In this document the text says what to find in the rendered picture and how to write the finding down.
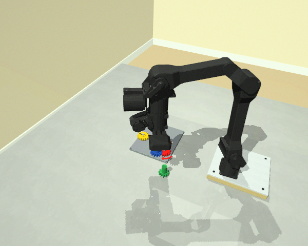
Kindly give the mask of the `yellow gear with black stripe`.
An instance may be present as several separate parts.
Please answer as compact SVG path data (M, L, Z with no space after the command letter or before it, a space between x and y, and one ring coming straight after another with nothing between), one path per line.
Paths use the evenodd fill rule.
M144 133L144 136L142 135ZM140 139L140 140L147 140L147 139L149 139L148 138L148 133L146 133L146 132L141 132L141 133L138 133L138 135L137 135L137 137L138 137L138 139Z

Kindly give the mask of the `red gear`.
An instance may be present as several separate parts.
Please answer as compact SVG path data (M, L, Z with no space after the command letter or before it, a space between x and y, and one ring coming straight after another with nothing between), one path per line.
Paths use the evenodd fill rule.
M170 153L171 153L171 150L166 150L166 151L163 151L163 153L162 153L162 156L167 156L167 155L170 155Z

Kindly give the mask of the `green gear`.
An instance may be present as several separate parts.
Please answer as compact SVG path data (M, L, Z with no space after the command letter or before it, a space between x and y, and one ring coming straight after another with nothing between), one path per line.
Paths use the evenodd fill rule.
M159 170L159 175L166 177L169 175L169 170L167 170L167 165L162 165L162 169Z

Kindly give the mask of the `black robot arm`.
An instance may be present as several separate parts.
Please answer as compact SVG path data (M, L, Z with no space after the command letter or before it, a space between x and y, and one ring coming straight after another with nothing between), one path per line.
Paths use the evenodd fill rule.
M162 114L168 110L168 99L176 97L174 88L190 81L227 76L232 80L233 106L227 134L220 137L218 146L223 154L219 174L237 179L240 168L246 165L242 157L241 136L250 102L257 96L261 81L248 69L241 69L228 57L183 66L155 65L142 83L142 88L123 88L124 111L143 111L129 118L133 131L141 132L147 126L153 128L149 119L152 113Z

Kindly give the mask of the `blue gear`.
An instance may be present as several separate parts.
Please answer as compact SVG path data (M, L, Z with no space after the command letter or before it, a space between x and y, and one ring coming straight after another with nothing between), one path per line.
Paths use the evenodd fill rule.
M160 155L162 155L163 151L151 151L150 152L152 156L156 156L156 157L160 157Z

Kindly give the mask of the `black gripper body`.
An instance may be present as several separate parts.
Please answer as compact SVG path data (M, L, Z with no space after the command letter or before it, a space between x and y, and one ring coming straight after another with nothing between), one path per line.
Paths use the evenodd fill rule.
M164 151L171 149L170 137L164 129L168 129L167 119L169 117L168 110L162 114L152 113L148 108L149 119L151 119L153 135L149 137L149 149L151 151Z

